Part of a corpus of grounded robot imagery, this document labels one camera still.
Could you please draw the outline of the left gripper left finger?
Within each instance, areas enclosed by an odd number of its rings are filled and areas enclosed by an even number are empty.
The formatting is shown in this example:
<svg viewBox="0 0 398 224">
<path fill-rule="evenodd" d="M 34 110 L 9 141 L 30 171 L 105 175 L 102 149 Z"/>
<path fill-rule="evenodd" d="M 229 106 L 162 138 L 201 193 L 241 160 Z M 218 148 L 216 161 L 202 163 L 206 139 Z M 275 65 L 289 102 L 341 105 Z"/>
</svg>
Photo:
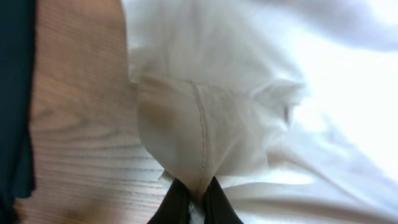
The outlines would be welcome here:
<svg viewBox="0 0 398 224">
<path fill-rule="evenodd" d="M 160 207 L 147 224 L 189 224 L 189 192 L 186 186 L 174 179 Z"/>
</svg>

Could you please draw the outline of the beige shorts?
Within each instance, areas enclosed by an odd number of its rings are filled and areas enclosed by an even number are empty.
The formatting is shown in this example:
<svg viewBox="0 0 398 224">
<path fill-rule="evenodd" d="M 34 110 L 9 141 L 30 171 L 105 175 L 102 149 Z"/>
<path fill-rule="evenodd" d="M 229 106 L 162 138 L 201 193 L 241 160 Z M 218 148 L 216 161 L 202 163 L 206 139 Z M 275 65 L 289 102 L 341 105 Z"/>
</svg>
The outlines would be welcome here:
<svg viewBox="0 0 398 224">
<path fill-rule="evenodd" d="M 123 1 L 137 130 L 244 223 L 397 222 L 396 1 Z"/>
</svg>

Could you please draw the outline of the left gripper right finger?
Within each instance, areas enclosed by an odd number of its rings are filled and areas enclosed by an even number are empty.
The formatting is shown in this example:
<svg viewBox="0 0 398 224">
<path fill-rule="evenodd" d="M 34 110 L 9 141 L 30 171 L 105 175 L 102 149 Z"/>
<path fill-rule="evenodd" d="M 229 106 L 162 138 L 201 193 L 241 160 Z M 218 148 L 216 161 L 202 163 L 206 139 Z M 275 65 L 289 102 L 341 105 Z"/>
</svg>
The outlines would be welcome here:
<svg viewBox="0 0 398 224">
<path fill-rule="evenodd" d="M 204 194 L 204 224 L 243 224 L 239 219 L 216 177 L 213 177 Z"/>
</svg>

